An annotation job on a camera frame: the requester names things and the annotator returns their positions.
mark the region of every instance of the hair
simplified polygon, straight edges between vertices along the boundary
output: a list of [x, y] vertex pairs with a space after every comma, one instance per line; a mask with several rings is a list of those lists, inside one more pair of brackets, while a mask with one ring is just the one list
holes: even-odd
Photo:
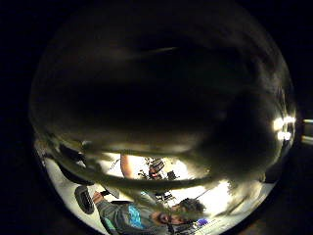
[[204, 212], [205, 206], [198, 199], [184, 199], [179, 204], [180, 207], [184, 208], [186, 212], [192, 213], [191, 217], [186, 218], [185, 223], [196, 222], [197, 218], [195, 215], [200, 215]]

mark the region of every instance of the teal t-shirt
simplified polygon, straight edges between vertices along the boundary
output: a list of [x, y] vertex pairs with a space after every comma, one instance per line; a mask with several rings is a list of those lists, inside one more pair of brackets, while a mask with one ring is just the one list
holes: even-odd
[[[153, 200], [142, 193], [142, 199]], [[152, 209], [139, 204], [115, 205], [107, 201], [98, 203], [97, 209], [102, 222], [114, 227], [118, 233], [128, 235], [167, 235], [167, 225], [157, 225], [151, 219]]]

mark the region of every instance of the black background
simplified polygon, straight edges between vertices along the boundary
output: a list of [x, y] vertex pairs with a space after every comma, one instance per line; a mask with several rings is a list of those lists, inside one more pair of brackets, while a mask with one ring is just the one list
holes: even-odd
[[[56, 200], [30, 147], [27, 99], [49, 39], [89, 1], [1, 1], [0, 163], [1, 234], [96, 234]], [[313, 118], [313, 17], [306, 1], [242, 0], [279, 45], [291, 71], [298, 119]], [[227, 234], [313, 234], [312, 147], [300, 144], [301, 126], [282, 180], [245, 222]]]

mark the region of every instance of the man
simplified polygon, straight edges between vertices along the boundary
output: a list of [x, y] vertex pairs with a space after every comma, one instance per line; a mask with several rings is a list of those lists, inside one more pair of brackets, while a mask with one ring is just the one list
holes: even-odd
[[[149, 197], [143, 192], [141, 196], [144, 200]], [[101, 221], [109, 221], [119, 234], [167, 235], [170, 234], [168, 225], [188, 224], [196, 221], [178, 214], [155, 211], [134, 203], [115, 205], [105, 200], [98, 192], [95, 192], [92, 200], [96, 204]], [[171, 210], [203, 213], [204, 205], [196, 199], [185, 199]]]

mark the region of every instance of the hand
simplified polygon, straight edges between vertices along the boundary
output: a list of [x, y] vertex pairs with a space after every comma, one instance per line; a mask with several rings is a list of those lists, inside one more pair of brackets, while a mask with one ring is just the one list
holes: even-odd
[[104, 197], [101, 195], [101, 193], [95, 191], [94, 196], [92, 197], [92, 201], [97, 204], [104, 200]]

